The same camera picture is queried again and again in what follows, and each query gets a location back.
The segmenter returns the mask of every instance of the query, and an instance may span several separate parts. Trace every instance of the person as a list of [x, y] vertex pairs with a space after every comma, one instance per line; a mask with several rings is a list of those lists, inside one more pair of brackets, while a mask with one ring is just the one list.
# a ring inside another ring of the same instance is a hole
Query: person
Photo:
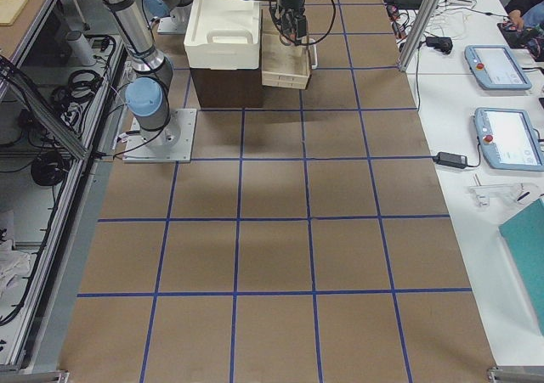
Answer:
[[544, 0], [510, 0], [505, 10], [518, 31], [544, 21]]

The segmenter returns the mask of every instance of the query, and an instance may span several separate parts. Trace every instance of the blue tablet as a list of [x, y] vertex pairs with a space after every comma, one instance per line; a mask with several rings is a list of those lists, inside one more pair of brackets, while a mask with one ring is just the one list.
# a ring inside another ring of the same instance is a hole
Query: blue tablet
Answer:
[[532, 86], [507, 46], [467, 46], [465, 59], [479, 85], [485, 89], [527, 90]]
[[544, 154], [525, 110], [479, 108], [474, 124], [492, 168], [544, 171]]

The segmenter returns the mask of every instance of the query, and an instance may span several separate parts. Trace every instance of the white screen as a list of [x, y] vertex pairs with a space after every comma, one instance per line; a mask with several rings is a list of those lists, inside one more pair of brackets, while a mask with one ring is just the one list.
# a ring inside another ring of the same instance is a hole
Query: white screen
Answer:
[[499, 154], [499, 161], [505, 164], [539, 165], [525, 130], [523, 115], [488, 111], [488, 120], [493, 132], [493, 144]]
[[512, 61], [503, 48], [476, 48], [474, 49], [480, 61], [484, 64], [484, 70], [495, 84], [523, 84], [524, 80], [519, 75]]

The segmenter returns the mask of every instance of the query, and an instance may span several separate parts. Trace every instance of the person's hand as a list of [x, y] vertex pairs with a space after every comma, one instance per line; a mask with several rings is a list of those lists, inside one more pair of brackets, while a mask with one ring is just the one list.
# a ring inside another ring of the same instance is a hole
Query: person's hand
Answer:
[[519, 9], [515, 9], [508, 14], [508, 18], [510, 18], [513, 24], [516, 25], [518, 31], [524, 29], [524, 19], [521, 17], [521, 11]]

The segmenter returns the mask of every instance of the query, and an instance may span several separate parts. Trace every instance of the blue joint cap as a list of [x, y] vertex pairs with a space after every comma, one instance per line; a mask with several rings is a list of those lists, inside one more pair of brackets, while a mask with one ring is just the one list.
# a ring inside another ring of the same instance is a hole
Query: blue joint cap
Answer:
[[157, 18], [166, 18], [170, 16], [170, 10], [162, 0], [144, 0], [144, 5], [147, 10]]
[[125, 101], [136, 116], [149, 117], [161, 107], [161, 85], [149, 77], [140, 77], [127, 86]]

